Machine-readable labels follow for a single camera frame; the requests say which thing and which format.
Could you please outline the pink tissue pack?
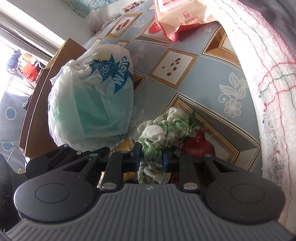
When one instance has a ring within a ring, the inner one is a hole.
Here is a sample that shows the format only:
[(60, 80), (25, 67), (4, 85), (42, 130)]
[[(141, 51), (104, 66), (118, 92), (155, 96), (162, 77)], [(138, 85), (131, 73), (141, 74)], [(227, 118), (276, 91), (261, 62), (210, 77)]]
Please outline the pink tissue pack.
[(216, 19), (206, 1), (154, 1), (155, 21), (164, 36), (173, 42), (178, 34)]

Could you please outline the red plastic bag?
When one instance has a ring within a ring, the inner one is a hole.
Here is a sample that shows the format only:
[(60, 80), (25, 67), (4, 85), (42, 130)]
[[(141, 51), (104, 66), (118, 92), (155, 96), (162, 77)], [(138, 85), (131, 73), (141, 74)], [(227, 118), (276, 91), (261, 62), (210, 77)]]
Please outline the red plastic bag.
[(30, 82), (35, 81), (39, 74), (36, 66), (31, 62), (27, 62), (27, 64), (23, 66), (22, 73), (30, 80)]

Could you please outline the white FamilyMart plastic bag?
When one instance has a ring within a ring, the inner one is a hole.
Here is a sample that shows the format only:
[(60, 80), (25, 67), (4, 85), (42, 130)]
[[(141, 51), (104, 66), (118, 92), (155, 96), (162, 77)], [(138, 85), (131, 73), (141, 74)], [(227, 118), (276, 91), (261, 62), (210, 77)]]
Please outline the white FamilyMart plastic bag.
[(113, 149), (127, 136), (133, 111), (133, 62), (119, 45), (103, 44), (68, 61), (51, 78), (48, 127), (56, 145)]

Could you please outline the floral teal wall quilt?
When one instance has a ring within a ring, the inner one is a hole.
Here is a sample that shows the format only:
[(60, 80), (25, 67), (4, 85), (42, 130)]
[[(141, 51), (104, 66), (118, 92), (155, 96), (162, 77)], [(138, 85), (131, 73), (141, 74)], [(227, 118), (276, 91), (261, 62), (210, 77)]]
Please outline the floral teal wall quilt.
[(85, 18), (95, 8), (97, 1), (93, 0), (63, 0), (76, 14)]

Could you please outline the brown cardboard box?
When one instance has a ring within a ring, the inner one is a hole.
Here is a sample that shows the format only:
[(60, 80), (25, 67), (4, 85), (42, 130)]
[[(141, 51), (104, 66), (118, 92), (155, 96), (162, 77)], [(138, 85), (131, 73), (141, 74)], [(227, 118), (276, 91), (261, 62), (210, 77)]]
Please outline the brown cardboard box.
[(73, 39), (67, 39), (41, 73), (30, 99), (23, 122), (19, 147), (27, 158), (34, 158), (57, 147), (49, 134), (48, 95), (50, 79), (70, 60), (76, 60), (86, 49)]

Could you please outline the green white scrunched cloth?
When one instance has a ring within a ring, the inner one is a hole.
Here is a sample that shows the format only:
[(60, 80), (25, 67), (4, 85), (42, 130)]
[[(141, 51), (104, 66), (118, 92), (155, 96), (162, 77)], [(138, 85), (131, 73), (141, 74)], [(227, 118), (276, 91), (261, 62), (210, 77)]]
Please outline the green white scrunched cloth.
[(189, 117), (178, 108), (170, 108), (155, 120), (143, 122), (137, 131), (142, 146), (138, 183), (167, 184), (171, 174), (164, 170), (162, 150), (191, 132)]

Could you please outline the white stitched quilt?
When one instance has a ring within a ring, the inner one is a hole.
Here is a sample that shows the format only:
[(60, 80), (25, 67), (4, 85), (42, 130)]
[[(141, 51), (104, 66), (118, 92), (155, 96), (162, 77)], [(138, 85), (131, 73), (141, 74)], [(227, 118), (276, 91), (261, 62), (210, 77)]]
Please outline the white stitched quilt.
[(211, 1), (256, 111), (262, 175), (280, 185), (280, 223), (295, 232), (295, 1)]

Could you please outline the fruit pattern table cloth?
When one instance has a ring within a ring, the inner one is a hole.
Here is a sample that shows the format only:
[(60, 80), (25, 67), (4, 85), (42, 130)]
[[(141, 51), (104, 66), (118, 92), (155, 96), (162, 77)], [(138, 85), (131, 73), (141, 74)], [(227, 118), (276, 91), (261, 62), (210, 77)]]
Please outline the fruit pattern table cloth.
[(85, 48), (114, 44), (128, 49), (134, 66), (134, 104), (128, 136), (169, 108), (196, 114), (200, 122), (180, 142), (193, 155), (215, 154), (240, 168), (262, 173), (257, 118), (248, 84), (223, 27), (212, 22), (167, 39), (145, 1), (115, 18)]

